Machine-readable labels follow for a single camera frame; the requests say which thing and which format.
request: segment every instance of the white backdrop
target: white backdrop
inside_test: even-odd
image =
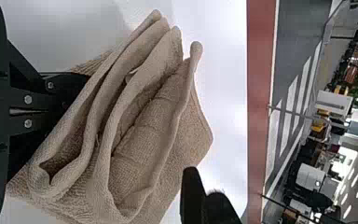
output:
[[[200,103],[214,141],[199,166],[204,187],[225,192],[239,216],[247,204],[246,1],[0,0],[8,38],[38,71],[62,71],[117,46],[153,9],[198,40]],[[161,223],[180,223],[176,197]],[[7,198],[0,223],[57,223]]]

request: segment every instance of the beige towel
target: beige towel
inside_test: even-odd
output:
[[[183,61],[179,29],[153,11],[118,50],[75,67],[89,82],[8,195],[68,223],[159,223],[213,141],[194,87],[201,54],[194,42]]]

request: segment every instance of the screw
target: screw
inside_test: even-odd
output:
[[[30,105],[32,103],[32,96],[30,95],[26,95],[24,97],[24,102],[27,104],[27,105]]]
[[[8,73],[7,72],[4,72],[4,71],[1,71],[0,72],[0,78],[7,78],[8,77]]]
[[[32,127],[32,121],[30,119],[27,119],[24,121],[24,127],[25,128],[31,128]]]
[[[61,105],[62,105],[62,108],[65,108],[65,109],[68,108],[68,104],[66,102],[62,102]]]
[[[49,89],[49,90],[54,89],[54,83],[48,82],[48,89]]]
[[[0,152],[6,152],[6,150],[7,150],[7,145],[4,143],[0,144]]]

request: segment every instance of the white stripe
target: white stripe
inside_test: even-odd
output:
[[[318,65],[320,50],[321,50],[321,42],[319,42],[318,46],[315,49],[315,53],[313,54],[312,68],[310,69],[310,81],[308,82],[309,84],[308,84],[307,98],[305,100],[303,112],[308,108],[308,104],[310,103],[310,91],[312,90],[313,87],[313,79],[316,73],[316,66]]]
[[[282,100],[278,103],[277,107],[281,108]],[[281,111],[274,110],[269,117],[269,129],[268,129],[268,147],[267,147],[267,161],[266,161],[266,179],[272,174],[275,165],[275,152],[277,148],[278,131],[279,131],[279,117]]]
[[[300,130],[300,132],[298,133],[298,136],[297,136],[297,138],[296,138],[296,141],[293,143],[292,148],[290,148],[289,154],[287,155],[286,159],[284,159],[284,162],[283,162],[283,165],[282,165],[282,167],[281,167],[281,170],[278,172],[277,176],[275,177],[274,181],[272,182],[271,187],[269,187],[269,190],[268,190],[268,192],[267,192],[267,194],[266,194],[266,196],[267,196],[268,198],[271,197],[271,194],[272,194],[272,192],[275,190],[275,188],[276,188],[276,186],[277,186],[277,184],[278,184],[278,181],[280,180],[280,178],[281,178],[281,176],[282,176],[282,174],[283,174],[283,171],[284,171],[284,169],[285,169],[286,166],[287,166],[287,163],[290,161],[290,159],[291,159],[291,157],[292,157],[292,155],[293,155],[293,152],[295,151],[296,146],[297,146],[297,144],[298,144],[298,140],[300,139],[300,137],[301,137],[301,135],[302,135],[303,128],[304,128],[304,126],[301,127],[301,130]],[[264,209],[264,207],[266,206],[266,204],[267,204],[267,200],[263,198],[263,209]]]
[[[280,0],[276,0],[275,6],[275,24],[274,24],[274,40],[272,42],[272,65],[271,65],[271,86],[269,87],[269,104],[272,104],[272,96],[274,94],[274,77],[275,77],[275,55],[277,51],[277,33],[278,33],[278,17],[279,17]]]
[[[331,3],[330,13],[328,17],[331,17],[331,15],[333,14],[333,12],[336,10],[336,8],[339,6],[341,2],[342,0],[333,0],[333,2]]]
[[[298,91],[298,100],[297,100],[297,107],[296,107],[297,114],[301,113],[301,108],[302,108],[302,104],[304,101],[304,92],[305,92],[306,85],[307,85],[307,78],[308,78],[309,70],[310,70],[310,57],[307,59],[307,61],[304,63],[304,66],[303,66],[303,74],[301,76],[301,84],[300,84],[300,89]],[[299,122],[299,119],[300,119],[299,116],[295,117],[295,125],[293,126],[292,133],[295,132],[296,127]]]
[[[295,104],[295,97],[296,97],[297,81],[298,81],[298,76],[295,78],[295,80],[293,80],[292,85],[290,85],[289,91],[287,92],[286,110],[288,111],[293,111],[293,106]],[[291,125],[292,125],[292,114],[285,113],[282,141],[281,141],[281,151],[279,153],[279,156],[283,154],[284,150],[287,147],[287,142],[289,141],[289,136],[290,136]]]

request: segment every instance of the folded towel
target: folded towel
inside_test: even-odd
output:
[[[115,51],[72,69],[90,79],[7,194],[67,223],[159,223],[212,133],[181,33],[153,11]]]

